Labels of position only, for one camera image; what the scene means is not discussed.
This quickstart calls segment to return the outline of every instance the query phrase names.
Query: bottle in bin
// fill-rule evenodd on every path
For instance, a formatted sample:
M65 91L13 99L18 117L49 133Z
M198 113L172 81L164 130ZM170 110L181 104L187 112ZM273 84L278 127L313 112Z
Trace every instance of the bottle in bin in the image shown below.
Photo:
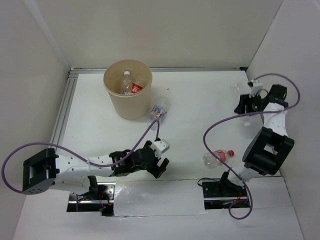
M132 90L132 78L130 76L130 72L129 71L125 71L124 72L124 77L123 77L123 92L122 94L124 95L130 95L131 94L131 90Z
M235 152L232 150L216 150L213 152L215 155L220 157L220 159L225 162L226 164L229 163L230 158L232 158L235 155ZM210 152L207 152L205 155L203 155L203 161L204 165L206 165L208 168L212 169L217 166L223 165L217 158L215 158Z
M140 92L142 90L143 81L141 79L136 79L134 83L132 84L131 93L136 94L137 92Z
M150 113L150 123L152 123L154 120L159 120L159 123L161 123L162 119L169 110L169 106L170 103L167 97L162 96L159 98ZM157 129L157 124L154 124L151 129Z
M132 80L129 71L124 71L123 77L123 92L124 95L136 94L142 90L143 81L141 79Z

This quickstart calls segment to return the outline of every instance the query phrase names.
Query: beige bin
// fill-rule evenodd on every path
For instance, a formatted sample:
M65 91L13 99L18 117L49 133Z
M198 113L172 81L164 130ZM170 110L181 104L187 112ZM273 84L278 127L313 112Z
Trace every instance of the beige bin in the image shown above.
M133 82L143 81L143 89L132 95L121 94L125 71L130 72ZM150 111L152 98L152 73L150 68L138 60L121 60L112 64L104 73L103 83L116 112L125 119L138 119Z

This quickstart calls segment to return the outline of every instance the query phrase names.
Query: wire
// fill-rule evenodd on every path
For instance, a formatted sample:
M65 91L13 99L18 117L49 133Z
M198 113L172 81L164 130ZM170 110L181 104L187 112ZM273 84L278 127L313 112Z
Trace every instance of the wire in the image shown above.
M289 110L289 109L293 109L294 107L296 107L296 106L299 104L299 102L300 102L300 97L301 97L301 96L300 96L300 91L299 91L297 85L296 85L292 80L290 80L288 77L286 77L286 76L284 76L284 75L282 75L282 74L278 74L278 73L266 73L266 74L257 76L256 78L254 78L254 80L258 80L258 79L263 78L263 77L266 77L266 76L277 76L277 77L281 77L281 78L283 78L283 79L286 79L288 82L290 82L290 83L294 86L294 88L295 88L295 90L296 90L296 92L297 92L297 100L296 100L295 104L293 104L292 106L286 107L286 108L283 109L283 110L278 110L278 111L248 112L248 113L244 113L244 114L239 114L239 115L234 115L234 116L227 117L227 118L222 119L222 120L216 122L215 124L211 125L211 126L205 131L205 133L204 133L204 135L203 135L203 143L204 143L205 148L206 148L206 149L209 151L209 153L211 153L216 159L218 159L223 165L225 165L231 172L233 172L233 174L234 174L238 179L240 179L240 180L242 181L242 183L243 183L243 185L244 185L244 187L245 187L245 189L246 189L246 191L247 191L247 195L248 195L248 197L249 197L250 209L249 209L249 212L248 212L246 215L244 215L244 216L242 216L242 217L236 217L236 216L234 216L234 215L231 213L231 208L232 208L235 204L238 204L238 203L241 203L241 202L245 202L245 201L247 201L247 200L245 200L245 199L244 199L244 200L239 200L239 201L233 202L233 203L229 206L229 209L228 209L229 214L230 214L230 216L231 216L232 218L234 218L234 219L236 219L236 220L245 219L245 218L247 218L247 217L251 214L251 212L252 212L252 210L253 210L253 199L252 199L251 192L250 192L247 184L246 184L246 183L242 180L242 178L232 169L232 167L230 167L227 163L225 163L224 161L222 161L222 160L220 159L220 157L218 157L217 155L215 155L214 152L209 148L209 146L208 146L208 144L207 144L207 141L206 141L206 137L207 137L207 134L211 131L211 129L213 129L213 128L216 127L217 125L222 124L222 123L224 123L224 122L226 122L226 121L229 121L229 120L232 120L232 119L241 118L241 117L245 117L245 116L254 116L254 115L260 115L260 114L278 114L278 113L282 113L283 111L287 111L287 110Z
M198 186L200 187L203 187L199 182L202 181L203 179L209 179L209 180L212 180L212 181L215 181L215 182L218 182L217 180L213 179L213 178L210 178L210 177L203 177L203 178L200 178L199 181L196 183L198 184Z
M4 160L3 164L2 164L2 167L1 167L1 177L2 177L2 180L4 182L4 184L9 188L11 189L12 191L18 193L18 194L22 194L22 191L21 190L18 190L16 188L14 188L13 186L11 186L9 184L9 182L7 181L7 178L6 178L6 175L5 175L5 168L6 168L6 165L7 165L7 162L9 161L9 159L18 151L20 151L21 149L24 149L26 147L29 147L29 146L34 146L34 145L46 145L46 146L52 146L52 147L56 147L58 149L62 149L72 155L74 155L75 157L79 158L81 161L85 162L85 163L89 163L90 165L92 166L95 166L95 167L99 167L99 168L108 168L108 167L113 167L119 163L122 163L124 160L126 160L135 150L136 148L138 147L138 145L142 142L142 140L144 139L144 137L147 135L147 133L149 132L149 130L152 128L152 126L157 123L157 130L156 130L156 137L155 139L157 139L159 137L159 130L160 130L160 123L158 120L154 120L150 125L149 127L145 130L145 132L142 134L142 136L140 137L140 139L136 142L136 144L133 146L133 148L127 153L127 155L125 155L122 159L120 159L119 161L116 161L114 163L110 163L110 164L97 164L97 163L94 163L94 162L90 162L88 161L87 159L85 159L84 157L80 156L79 154L75 153L74 151L64 147L64 146L60 146L58 144L54 144L54 143L49 143L49 142L42 142L42 141L36 141L36 142L31 142L31 143L27 143L25 145L22 145L18 148L16 148L15 150L13 150L7 157L6 159Z

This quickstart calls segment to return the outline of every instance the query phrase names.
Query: red bottle label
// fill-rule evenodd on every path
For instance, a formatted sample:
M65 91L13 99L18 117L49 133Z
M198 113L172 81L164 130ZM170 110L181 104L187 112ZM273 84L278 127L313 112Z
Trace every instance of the red bottle label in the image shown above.
M221 151L221 150L217 150L216 152L219 154L220 159L221 159L223 162L225 162L225 161L226 161L226 155L225 155L225 153L224 153L223 151Z
M142 90L142 86L139 86L135 83L132 84L132 90L131 93L135 94L137 92L140 92Z

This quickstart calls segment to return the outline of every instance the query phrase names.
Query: bottle cap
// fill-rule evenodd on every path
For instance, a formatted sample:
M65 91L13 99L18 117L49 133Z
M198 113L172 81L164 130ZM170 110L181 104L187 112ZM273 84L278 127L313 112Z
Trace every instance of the bottle cap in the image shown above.
M235 155L235 152L232 150L229 150L228 155L229 155L229 157L233 157Z

